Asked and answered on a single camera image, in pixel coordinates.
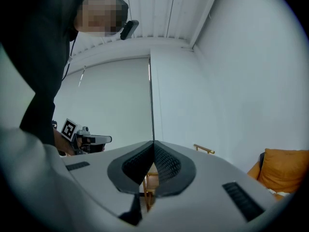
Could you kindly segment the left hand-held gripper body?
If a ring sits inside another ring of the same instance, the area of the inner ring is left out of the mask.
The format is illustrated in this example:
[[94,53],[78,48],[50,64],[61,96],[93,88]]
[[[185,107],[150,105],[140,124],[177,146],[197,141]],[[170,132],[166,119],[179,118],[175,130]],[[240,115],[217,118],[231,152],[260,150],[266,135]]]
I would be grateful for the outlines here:
[[52,121],[56,149],[61,155],[83,155],[103,152],[104,145],[92,144],[93,134],[87,126],[81,126],[70,119],[66,119],[60,132],[57,131],[57,122]]

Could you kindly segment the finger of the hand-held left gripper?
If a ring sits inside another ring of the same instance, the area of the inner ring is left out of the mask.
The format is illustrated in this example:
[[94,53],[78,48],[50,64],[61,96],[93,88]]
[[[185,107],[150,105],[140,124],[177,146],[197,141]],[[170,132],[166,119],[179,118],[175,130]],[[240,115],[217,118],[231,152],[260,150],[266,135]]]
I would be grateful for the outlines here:
[[111,136],[93,135],[92,138],[92,144],[94,145],[104,145],[112,142]]

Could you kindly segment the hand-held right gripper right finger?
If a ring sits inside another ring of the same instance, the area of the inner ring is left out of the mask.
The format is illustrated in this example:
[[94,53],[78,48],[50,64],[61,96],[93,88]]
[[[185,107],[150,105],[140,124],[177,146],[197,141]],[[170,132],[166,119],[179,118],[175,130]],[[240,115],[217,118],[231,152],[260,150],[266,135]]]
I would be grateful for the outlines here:
[[144,228],[252,228],[275,199],[226,160],[154,142],[159,185]]

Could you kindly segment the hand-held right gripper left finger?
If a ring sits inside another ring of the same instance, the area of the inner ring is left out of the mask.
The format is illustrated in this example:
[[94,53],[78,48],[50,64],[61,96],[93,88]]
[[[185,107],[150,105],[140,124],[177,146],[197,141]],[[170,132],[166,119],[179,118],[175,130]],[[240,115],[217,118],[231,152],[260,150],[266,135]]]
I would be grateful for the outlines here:
[[130,225],[139,224],[140,185],[154,161],[152,141],[62,160],[98,205]]

